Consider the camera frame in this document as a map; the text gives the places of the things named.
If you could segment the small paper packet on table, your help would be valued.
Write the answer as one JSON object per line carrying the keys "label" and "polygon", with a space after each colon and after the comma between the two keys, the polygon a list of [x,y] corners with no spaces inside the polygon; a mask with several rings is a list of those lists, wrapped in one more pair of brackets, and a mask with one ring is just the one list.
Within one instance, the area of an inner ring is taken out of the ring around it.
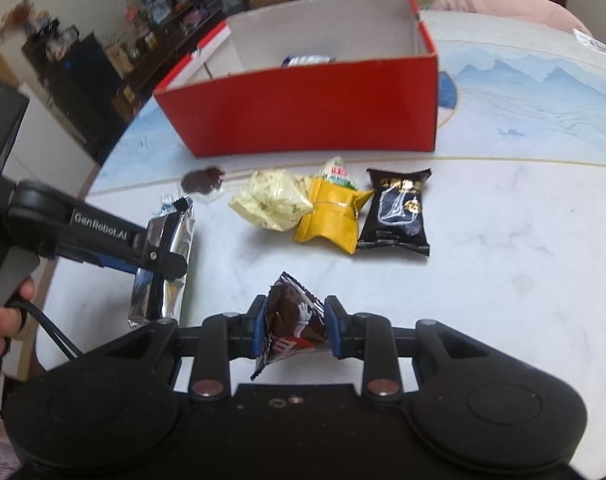
{"label": "small paper packet on table", "polygon": [[606,44],[595,39],[594,37],[585,34],[584,32],[581,32],[576,28],[573,29],[573,35],[582,46],[606,57]]}

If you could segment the white blue snack packet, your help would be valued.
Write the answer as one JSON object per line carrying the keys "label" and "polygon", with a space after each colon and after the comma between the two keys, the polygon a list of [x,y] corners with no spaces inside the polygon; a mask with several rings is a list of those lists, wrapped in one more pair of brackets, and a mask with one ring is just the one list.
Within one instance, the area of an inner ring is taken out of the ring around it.
{"label": "white blue snack packet", "polygon": [[310,55],[294,55],[285,58],[281,64],[282,67],[295,66],[313,66],[331,64],[335,62],[335,58],[326,55],[310,54]]}

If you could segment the black snack packet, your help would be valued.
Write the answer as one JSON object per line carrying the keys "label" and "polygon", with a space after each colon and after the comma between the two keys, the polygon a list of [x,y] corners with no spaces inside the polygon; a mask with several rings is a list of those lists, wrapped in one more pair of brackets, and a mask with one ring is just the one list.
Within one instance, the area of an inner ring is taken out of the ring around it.
{"label": "black snack packet", "polygon": [[373,198],[357,241],[358,250],[404,248],[429,257],[422,194],[430,169],[395,172],[368,169]]}

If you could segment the cream yellow snack bag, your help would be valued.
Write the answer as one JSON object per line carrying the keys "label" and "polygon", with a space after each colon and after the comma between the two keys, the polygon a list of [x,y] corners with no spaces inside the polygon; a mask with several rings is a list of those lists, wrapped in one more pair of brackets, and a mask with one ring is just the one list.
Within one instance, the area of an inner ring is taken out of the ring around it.
{"label": "cream yellow snack bag", "polygon": [[311,177],[287,170],[257,170],[228,206],[253,226],[286,232],[313,210],[309,201],[311,185]]}

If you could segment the chocolate lollipop in blister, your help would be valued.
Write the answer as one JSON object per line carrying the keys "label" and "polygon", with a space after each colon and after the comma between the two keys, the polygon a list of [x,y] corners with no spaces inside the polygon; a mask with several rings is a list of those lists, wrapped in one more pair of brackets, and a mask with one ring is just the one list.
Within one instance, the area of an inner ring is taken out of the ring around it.
{"label": "chocolate lollipop in blister", "polygon": [[209,203],[222,195],[225,170],[220,166],[207,166],[189,171],[181,178],[181,192],[194,202]]}

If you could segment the dark triangular chocolate packet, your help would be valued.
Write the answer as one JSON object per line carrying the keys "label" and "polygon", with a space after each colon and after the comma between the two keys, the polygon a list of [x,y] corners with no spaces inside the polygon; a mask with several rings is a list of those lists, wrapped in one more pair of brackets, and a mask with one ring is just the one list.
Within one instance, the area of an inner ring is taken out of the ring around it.
{"label": "dark triangular chocolate packet", "polygon": [[328,348],[323,303],[287,272],[282,272],[271,285],[262,327],[260,352],[251,380],[256,380],[268,365]]}

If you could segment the blue mountain table mat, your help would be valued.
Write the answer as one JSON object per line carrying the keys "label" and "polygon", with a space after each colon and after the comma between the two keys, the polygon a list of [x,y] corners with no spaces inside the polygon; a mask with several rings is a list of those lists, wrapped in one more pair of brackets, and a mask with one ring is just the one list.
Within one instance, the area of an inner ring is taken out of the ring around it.
{"label": "blue mountain table mat", "polygon": [[227,169],[368,159],[497,158],[606,167],[606,58],[574,35],[480,14],[427,11],[434,50],[413,58],[238,72],[220,27],[193,84],[162,84],[90,192]]}

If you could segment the dark tv console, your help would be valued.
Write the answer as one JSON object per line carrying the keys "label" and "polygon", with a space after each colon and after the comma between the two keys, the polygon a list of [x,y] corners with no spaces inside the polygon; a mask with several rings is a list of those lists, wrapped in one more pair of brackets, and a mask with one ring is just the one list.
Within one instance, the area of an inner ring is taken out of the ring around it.
{"label": "dark tv console", "polygon": [[162,68],[196,47],[222,17],[222,0],[187,0],[151,28],[150,40],[135,42],[142,53],[125,68],[109,56],[122,53],[122,46],[105,47],[92,32],[74,41],[61,58],[48,51],[43,35],[29,37],[21,51],[38,82],[76,129],[82,133],[95,127],[119,129],[125,120],[112,103],[118,92],[128,88],[137,98],[150,96],[163,78]]}

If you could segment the red cardboard box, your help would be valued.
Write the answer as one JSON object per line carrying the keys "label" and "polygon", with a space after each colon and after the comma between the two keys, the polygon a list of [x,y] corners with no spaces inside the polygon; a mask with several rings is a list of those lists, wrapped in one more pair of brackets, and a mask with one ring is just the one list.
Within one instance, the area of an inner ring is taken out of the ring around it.
{"label": "red cardboard box", "polygon": [[[282,67],[294,55],[331,64]],[[219,23],[154,90],[198,157],[431,152],[439,59],[415,0],[297,0]]]}

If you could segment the green white small candy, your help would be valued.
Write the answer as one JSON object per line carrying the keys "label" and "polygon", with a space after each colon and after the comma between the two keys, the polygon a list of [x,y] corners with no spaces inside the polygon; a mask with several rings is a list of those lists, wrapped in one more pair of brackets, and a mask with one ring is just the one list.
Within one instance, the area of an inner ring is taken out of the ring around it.
{"label": "green white small candy", "polygon": [[358,186],[350,177],[343,158],[340,156],[329,159],[324,164],[324,167],[321,168],[319,176],[332,184],[343,186],[343,188],[349,188],[354,191],[358,190]]}

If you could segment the yellow snack packet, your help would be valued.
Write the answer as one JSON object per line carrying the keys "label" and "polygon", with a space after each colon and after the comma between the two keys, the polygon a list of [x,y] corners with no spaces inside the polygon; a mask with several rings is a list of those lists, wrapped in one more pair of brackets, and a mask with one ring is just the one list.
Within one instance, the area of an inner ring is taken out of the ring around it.
{"label": "yellow snack packet", "polygon": [[373,190],[352,190],[321,177],[314,178],[309,189],[313,209],[299,222],[294,240],[304,244],[324,238],[353,255],[359,235],[359,213],[371,197]]}

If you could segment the silver foil snack pack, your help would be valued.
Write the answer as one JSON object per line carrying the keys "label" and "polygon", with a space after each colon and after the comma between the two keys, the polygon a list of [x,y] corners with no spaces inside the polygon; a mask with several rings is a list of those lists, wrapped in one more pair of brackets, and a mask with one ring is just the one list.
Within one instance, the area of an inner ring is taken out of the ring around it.
{"label": "silver foil snack pack", "polygon": [[188,196],[166,197],[147,226],[145,269],[138,269],[128,324],[132,328],[181,318],[195,217]]}

